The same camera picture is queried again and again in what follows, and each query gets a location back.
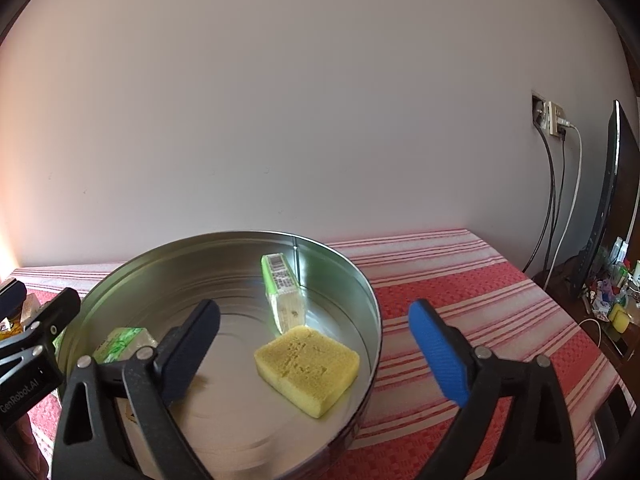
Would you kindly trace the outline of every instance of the electrical outlet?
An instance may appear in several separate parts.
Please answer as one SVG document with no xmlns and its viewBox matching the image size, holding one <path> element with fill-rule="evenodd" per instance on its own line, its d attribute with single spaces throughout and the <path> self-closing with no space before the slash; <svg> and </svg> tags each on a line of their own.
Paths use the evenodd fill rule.
<svg viewBox="0 0 640 480">
<path fill-rule="evenodd" d="M 549 131 L 548 113 L 546 112 L 546 99 L 535 92 L 531 95 L 531 114 L 533 123 L 544 133 L 551 135 Z"/>
<path fill-rule="evenodd" d="M 547 135 L 564 137 L 566 133 L 562 126 L 558 126 L 558 117 L 565 119 L 562 107 L 553 101 L 547 101 L 541 95 L 531 94 L 532 120 Z"/>
<path fill-rule="evenodd" d="M 549 122 L 549 135 L 562 137 L 564 135 L 564 129 L 562 128 L 562 126 L 558 126 L 558 117 L 566 119 L 566 117 L 564 116 L 564 110 L 562 110 L 560 105 L 557 105 L 553 101 L 547 101 L 545 103 L 545 109 L 546 116 L 548 117 Z"/>
</svg>

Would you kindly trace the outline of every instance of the screw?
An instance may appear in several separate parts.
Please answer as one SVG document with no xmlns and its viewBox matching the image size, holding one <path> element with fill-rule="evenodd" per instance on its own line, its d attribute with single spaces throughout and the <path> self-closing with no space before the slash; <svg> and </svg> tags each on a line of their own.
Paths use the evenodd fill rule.
<svg viewBox="0 0 640 480">
<path fill-rule="evenodd" d="M 474 352 L 478 359 L 488 359 L 494 354 L 486 346 L 477 346 L 476 348 L 474 348 Z"/>
<path fill-rule="evenodd" d="M 543 368 L 549 368 L 551 366 L 551 361 L 543 354 L 536 356 L 536 362 L 538 363 L 538 366 Z"/>
<path fill-rule="evenodd" d="M 88 355 L 83 355 L 78 359 L 78 368 L 87 368 L 91 364 L 91 358 Z"/>
<path fill-rule="evenodd" d="M 143 346 L 136 352 L 136 357 L 141 361 L 149 359 L 154 354 L 154 349 L 151 346 Z"/>
</svg>

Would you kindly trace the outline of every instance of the desk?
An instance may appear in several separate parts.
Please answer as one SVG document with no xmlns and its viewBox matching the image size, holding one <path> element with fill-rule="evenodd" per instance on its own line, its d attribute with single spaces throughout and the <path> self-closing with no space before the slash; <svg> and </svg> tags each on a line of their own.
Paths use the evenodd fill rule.
<svg viewBox="0 0 640 480">
<path fill-rule="evenodd" d="M 383 314 L 383 348 L 366 420 L 351 449 L 323 480 L 410 480 L 456 414 L 457 407 L 443 398 L 409 332 L 406 314 L 417 298 L 427 298 L 474 346 L 489 346 L 500 357 L 515 360 L 549 355 L 570 412 L 578 479 L 597 469 L 600 456 L 590 417 L 622 380 L 586 332 L 494 248 L 462 229 L 330 245 L 373 285 Z M 85 294 L 117 265 L 17 269 L 12 276 L 45 301 L 64 286 Z M 471 478 L 484 472 L 495 449 L 508 410 L 508 400 L 503 401 Z M 51 396 L 31 412 L 49 456 L 59 414 Z"/>
</svg>

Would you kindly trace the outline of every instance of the black cable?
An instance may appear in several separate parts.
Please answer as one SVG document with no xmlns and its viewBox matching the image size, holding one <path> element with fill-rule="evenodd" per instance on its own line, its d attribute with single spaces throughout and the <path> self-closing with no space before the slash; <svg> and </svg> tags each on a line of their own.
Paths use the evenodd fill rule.
<svg viewBox="0 0 640 480">
<path fill-rule="evenodd" d="M 543 267 L 543 271 L 546 271 L 546 266 L 548 265 L 549 262 L 549 256 L 551 256 L 551 242 L 554 239 L 554 235 L 556 234 L 556 227 L 558 226 L 558 220 L 560 219 L 560 205 L 562 203 L 562 190 L 564 189 L 564 170 L 565 170 L 565 161 L 566 159 L 564 158 L 564 138 L 565 136 L 562 136 L 562 178 L 560 179 L 560 192 L 558 193 L 558 209 L 555 212 L 555 214 L 551 215 L 551 218 L 553 218 L 553 221 L 551 222 L 551 232 L 549 233 L 549 244 L 546 247 L 546 254 L 545 254 L 545 265 Z"/>
<path fill-rule="evenodd" d="M 542 227 L 540 238 L 538 239 L 536 248 L 533 249 L 533 254 L 529 258 L 527 265 L 525 265 L 524 269 L 522 269 L 522 272 L 526 272 L 527 269 L 529 269 L 529 266 L 531 265 L 533 258 L 535 258 L 536 254 L 538 253 L 540 245 L 542 244 L 542 240 L 545 237 L 546 227 L 549 224 L 549 217 L 551 216 L 551 206 L 554 204 L 556 199 L 556 176 L 554 174 L 554 161 L 551 158 L 551 149 L 549 148 L 549 143 L 546 140 L 545 133 L 542 131 L 542 128 L 540 128 L 539 124 L 537 124 L 535 121 L 533 125 L 536 127 L 536 130 L 540 134 L 540 137 L 542 137 L 542 141 L 545 143 L 546 156 L 548 157 L 548 160 L 549 160 L 549 204 L 546 207 L 545 225 Z"/>
</svg>

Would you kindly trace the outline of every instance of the white wall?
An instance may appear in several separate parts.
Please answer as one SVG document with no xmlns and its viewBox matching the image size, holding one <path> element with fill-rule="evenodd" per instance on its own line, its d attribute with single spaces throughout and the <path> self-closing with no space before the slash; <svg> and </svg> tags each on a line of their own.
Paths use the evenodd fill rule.
<svg viewBox="0 0 640 480">
<path fill-rule="evenodd" d="M 0 48 L 14 250 L 97 262 L 225 229 L 465 226 L 520 266 L 548 193 L 532 89 L 584 135 L 566 256 L 593 222 L 613 99 L 638 124 L 595 0 L 33 0 Z"/>
<path fill-rule="evenodd" d="M 4 211 L 0 205 L 0 282 L 18 266 L 4 220 Z"/>
</svg>

